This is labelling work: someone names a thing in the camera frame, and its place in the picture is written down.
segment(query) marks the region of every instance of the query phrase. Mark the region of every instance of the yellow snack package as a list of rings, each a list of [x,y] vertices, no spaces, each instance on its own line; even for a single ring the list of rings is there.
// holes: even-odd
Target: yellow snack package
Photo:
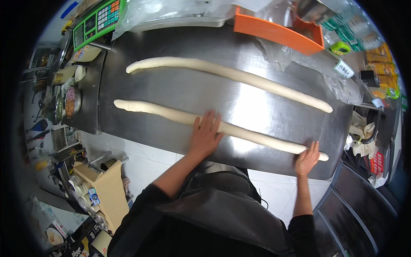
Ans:
[[[387,88],[393,88],[398,90],[397,75],[393,74],[391,76],[377,76],[380,81],[380,88],[386,90]]]
[[[372,70],[376,75],[393,75],[395,74],[395,67],[391,63],[369,63],[367,70]]]
[[[388,45],[386,42],[383,42],[379,48],[367,50],[366,52],[370,54],[376,54],[379,56],[385,56],[390,60],[390,62],[393,61],[393,57],[391,55],[390,49],[388,48]]]
[[[386,96],[392,99],[399,97],[399,88],[397,83],[397,75],[377,76],[380,81],[380,90],[385,92]]]
[[[374,97],[385,99],[387,97],[387,94],[384,90],[381,88],[374,88],[374,87],[369,87],[371,90],[371,93],[374,95]]]
[[[387,56],[379,56],[377,54],[367,53],[367,61],[369,63],[390,63],[391,60]]]

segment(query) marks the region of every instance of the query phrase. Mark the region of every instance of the plastic wrap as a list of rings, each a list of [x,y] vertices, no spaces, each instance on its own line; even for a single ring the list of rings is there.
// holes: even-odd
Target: plastic wrap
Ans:
[[[343,79],[333,67],[335,59],[321,53],[306,56],[296,50],[281,44],[257,37],[257,45],[264,53],[266,59],[275,63],[277,68],[284,71],[291,62],[320,72],[328,88],[335,97],[346,104],[359,105],[363,101],[363,93],[358,85],[351,79]]]
[[[230,19],[232,5],[239,5],[258,12],[272,0],[127,0],[127,5],[119,17],[112,40],[124,32],[145,22],[170,18],[214,17]]]

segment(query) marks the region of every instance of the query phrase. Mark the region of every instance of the person's left hand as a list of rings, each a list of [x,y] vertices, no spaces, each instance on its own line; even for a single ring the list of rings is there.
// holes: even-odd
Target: person's left hand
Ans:
[[[214,115],[215,110],[206,111],[201,124],[200,117],[197,117],[194,122],[193,134],[190,139],[190,152],[198,155],[202,159],[206,158],[217,149],[218,143],[224,136],[223,133],[217,134],[218,127],[220,126],[221,114],[217,114],[215,122]]]

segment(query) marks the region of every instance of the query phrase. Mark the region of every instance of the person's right hand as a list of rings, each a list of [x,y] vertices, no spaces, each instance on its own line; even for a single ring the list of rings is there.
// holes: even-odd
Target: person's right hand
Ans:
[[[296,161],[296,174],[297,176],[307,176],[311,169],[318,162],[320,157],[319,142],[314,141],[311,143],[311,147],[300,154]]]

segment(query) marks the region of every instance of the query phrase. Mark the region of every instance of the red sign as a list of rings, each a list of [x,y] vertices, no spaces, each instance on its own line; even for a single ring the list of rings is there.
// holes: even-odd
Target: red sign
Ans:
[[[384,171],[384,155],[382,153],[377,152],[369,162],[371,164],[371,172],[375,175]]]

